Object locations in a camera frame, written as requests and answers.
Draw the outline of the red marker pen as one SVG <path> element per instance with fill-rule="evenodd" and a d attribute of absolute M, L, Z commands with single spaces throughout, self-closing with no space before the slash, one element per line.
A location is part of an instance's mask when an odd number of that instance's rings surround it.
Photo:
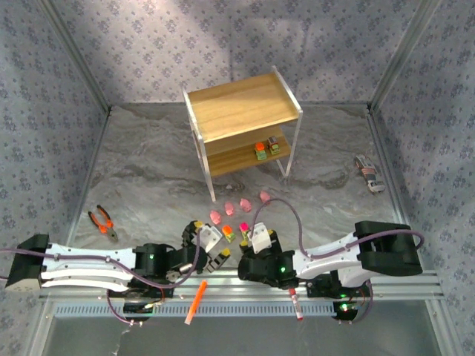
<path fill-rule="evenodd" d="M 302 321 L 304 316 L 303 316 L 303 312 L 302 312 L 302 309 L 301 309 L 301 305 L 298 301 L 298 295 L 296 293 L 296 290 L 294 288 L 290 288 L 289 289 L 289 295 L 291 297 L 292 304 L 294 306 L 296 318 L 297 318 L 298 321 Z"/>

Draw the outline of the orange marker pen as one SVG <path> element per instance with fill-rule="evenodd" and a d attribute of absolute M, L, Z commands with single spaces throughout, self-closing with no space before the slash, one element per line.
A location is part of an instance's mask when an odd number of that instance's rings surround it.
<path fill-rule="evenodd" d="M 198 309 L 198 306 L 200 305 L 200 301 L 202 300 L 203 298 L 203 295 L 204 295 L 204 292 L 207 288 L 207 281 L 206 280 L 202 280 L 199 287 L 198 287 L 198 290 L 196 292 L 196 295 L 194 296 L 194 299 L 190 305 L 190 308 L 189 308 L 189 311 L 186 315 L 186 319 L 184 321 L 184 323 L 186 325 L 190 325 L 196 312 L 197 312 L 197 309 Z"/>

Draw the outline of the white striped utility tool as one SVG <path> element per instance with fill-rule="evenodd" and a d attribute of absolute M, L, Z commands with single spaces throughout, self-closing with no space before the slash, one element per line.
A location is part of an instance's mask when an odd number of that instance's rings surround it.
<path fill-rule="evenodd" d="M 356 155 L 355 164 L 357 169 L 359 169 L 363 175 L 366 185 L 371 193 L 378 194 L 385 190 L 384 182 L 380 180 L 376 166 L 368 156 L 363 154 Z"/>

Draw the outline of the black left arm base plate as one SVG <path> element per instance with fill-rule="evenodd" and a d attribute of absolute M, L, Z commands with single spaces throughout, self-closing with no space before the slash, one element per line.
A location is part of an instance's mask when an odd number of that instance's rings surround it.
<path fill-rule="evenodd" d="M 151 298 L 162 299 L 173 297 L 174 289 L 164 289 L 150 286 L 138 279 L 132 279 L 128 285 L 128 289 L 122 293 L 126 298 Z"/>

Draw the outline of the aluminium mounting rail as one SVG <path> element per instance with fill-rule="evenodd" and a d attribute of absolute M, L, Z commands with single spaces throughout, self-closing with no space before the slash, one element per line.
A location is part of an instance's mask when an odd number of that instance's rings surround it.
<path fill-rule="evenodd" d="M 261 283 L 242 281 L 231 269 L 219 270 L 213 274 L 192 276 L 174 290 L 173 301 L 189 301 L 195 295 L 202 280 L 208 285 L 206 301 L 283 301 L 287 291 Z M 426 271 L 411 277 L 379 276 L 370 279 L 374 300 L 441 300 L 444 298 L 439 278 L 435 271 Z M 52 287 L 39 292 L 42 297 L 93 298 L 105 296 L 105 290 L 86 287 Z"/>

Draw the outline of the orange handled pliers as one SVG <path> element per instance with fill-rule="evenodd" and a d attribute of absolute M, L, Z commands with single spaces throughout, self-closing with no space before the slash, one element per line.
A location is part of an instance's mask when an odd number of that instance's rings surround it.
<path fill-rule="evenodd" d="M 90 221 L 94 224 L 94 226 L 99 230 L 101 234 L 106 235 L 111 242 L 117 243 L 119 239 L 117 233 L 114 230 L 114 223 L 111 219 L 110 214 L 101 205 L 97 205 L 96 209 L 102 215 L 104 222 L 100 222 L 92 211 L 88 212 Z"/>

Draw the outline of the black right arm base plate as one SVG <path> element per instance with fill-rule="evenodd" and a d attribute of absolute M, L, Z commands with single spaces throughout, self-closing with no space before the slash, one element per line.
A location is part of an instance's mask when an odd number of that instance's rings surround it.
<path fill-rule="evenodd" d="M 320 274 L 306 283 L 308 297 L 324 297 L 331 299 L 342 299 L 345 297 L 369 297 L 370 290 L 363 283 L 357 287 L 343 287 L 336 271 L 329 274 Z"/>

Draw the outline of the aluminium table side rail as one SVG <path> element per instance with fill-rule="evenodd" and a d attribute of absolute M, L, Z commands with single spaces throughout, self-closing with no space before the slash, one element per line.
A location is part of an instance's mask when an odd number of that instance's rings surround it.
<path fill-rule="evenodd" d="M 386 190 L 389 194 L 391 205 L 393 207 L 393 218 L 395 220 L 395 223 L 398 223 L 399 225 L 406 225 L 411 229 L 412 225 L 409 223 L 409 220 L 402 206 L 402 200 L 399 196 L 399 192 L 396 187 L 396 181 L 392 168 L 390 167 L 387 150 L 380 136 L 379 128 L 377 125 L 378 123 L 374 119 L 373 111 L 370 105 L 367 105 L 366 108 L 366 119 L 369 125 L 370 135 L 375 145 L 375 152 L 376 156 L 378 157 L 377 160 L 379 161 L 379 168 L 384 179 Z M 405 236 L 406 242 L 408 242 L 409 237 L 411 237 L 414 246 L 416 246 L 420 241 L 419 236 L 417 234 L 410 235 L 410 231 L 406 231 L 406 234 L 403 234 L 403 230 L 399 229 L 396 231 L 396 233 L 400 233 L 401 235 Z M 410 252 L 410 256 L 417 257 L 416 260 L 419 261 L 419 266 L 417 270 L 419 272 L 418 274 L 421 274 L 423 272 L 424 263 L 422 262 L 422 258 L 420 257 L 419 251 L 417 249 L 414 249 L 412 253 Z"/>
<path fill-rule="evenodd" d="M 99 150 L 101 148 L 103 137 L 108 128 L 108 121 L 110 115 L 111 108 L 106 111 L 105 121 L 100 127 L 99 136 L 94 144 L 94 150 L 89 169 L 85 176 L 85 181 L 82 186 L 81 194 L 79 196 L 79 204 L 74 212 L 73 222 L 71 223 L 71 226 L 68 230 L 66 240 L 67 246 L 71 245 L 75 240 L 79 221 L 82 215 L 82 209 L 85 205 L 88 195 L 88 189 L 91 184 L 94 166 L 96 164 Z M 47 291 L 47 294 L 45 296 L 39 298 L 41 310 L 38 313 L 37 321 L 33 324 L 33 331 L 30 333 L 30 344 L 22 356 L 42 356 L 46 341 L 48 339 L 51 323 L 53 321 L 53 318 L 55 318 L 57 303 L 69 303 L 73 302 L 74 300 L 85 300 L 87 297 L 94 297 L 96 294 L 97 292 L 95 292 L 93 289 L 85 287 L 73 287 L 71 290 L 52 289 L 50 291 Z"/>

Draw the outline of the wooden shelf with white frame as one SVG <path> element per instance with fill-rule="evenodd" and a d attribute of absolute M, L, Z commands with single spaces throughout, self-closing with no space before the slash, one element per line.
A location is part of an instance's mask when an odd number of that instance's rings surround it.
<path fill-rule="evenodd" d="M 191 135 L 212 200 L 213 179 L 275 161 L 288 177 L 303 110 L 283 76 L 272 72 L 193 92 L 183 92 Z M 280 153 L 271 155 L 267 139 L 276 136 Z M 258 161 L 255 143 L 267 158 Z"/>

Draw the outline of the aluminium frame post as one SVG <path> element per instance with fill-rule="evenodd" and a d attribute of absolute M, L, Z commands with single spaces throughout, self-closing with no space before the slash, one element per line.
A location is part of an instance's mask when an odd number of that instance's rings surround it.
<path fill-rule="evenodd" d="M 394 86 L 398 75 L 408 61 L 441 3 L 442 0 L 420 0 L 419 6 L 413 14 L 402 40 L 397 45 L 395 53 L 388 62 L 388 66 L 379 80 L 372 99 L 368 102 L 368 109 L 370 111 L 382 106 L 390 89 Z"/>
<path fill-rule="evenodd" d="M 88 67 L 84 56 L 81 54 L 81 51 L 74 41 L 67 23 L 62 18 L 57 6 L 53 3 L 53 0 L 36 0 L 36 3 L 44 13 L 48 23 L 53 29 L 53 32 L 56 34 L 61 45 L 65 49 L 68 58 L 77 69 L 79 76 L 92 96 L 92 100 L 106 115 L 108 115 L 111 106 L 108 104 L 108 100 L 105 98 L 98 81 L 95 79 Z"/>

